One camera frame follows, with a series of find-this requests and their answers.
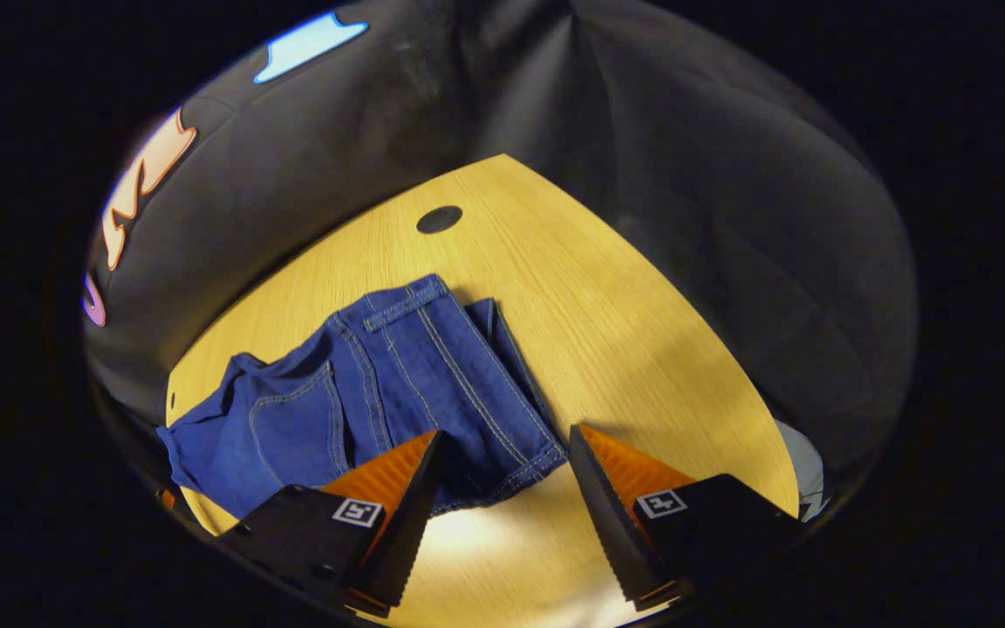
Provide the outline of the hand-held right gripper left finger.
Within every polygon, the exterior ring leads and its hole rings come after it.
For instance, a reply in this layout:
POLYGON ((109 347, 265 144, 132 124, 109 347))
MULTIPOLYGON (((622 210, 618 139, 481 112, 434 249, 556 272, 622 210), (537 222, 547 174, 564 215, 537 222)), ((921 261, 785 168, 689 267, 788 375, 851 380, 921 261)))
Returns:
POLYGON ((322 609, 401 604, 444 462, 444 433, 419 434, 326 488, 288 485, 216 538, 221 551, 322 609))

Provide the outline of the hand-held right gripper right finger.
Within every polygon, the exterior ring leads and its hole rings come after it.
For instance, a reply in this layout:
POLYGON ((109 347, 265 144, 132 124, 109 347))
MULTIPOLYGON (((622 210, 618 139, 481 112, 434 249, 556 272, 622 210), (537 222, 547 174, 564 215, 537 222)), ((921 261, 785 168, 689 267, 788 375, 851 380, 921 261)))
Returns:
POLYGON ((806 531, 732 474, 695 480, 586 425, 571 426, 569 446, 599 544, 637 611, 713 595, 806 531))

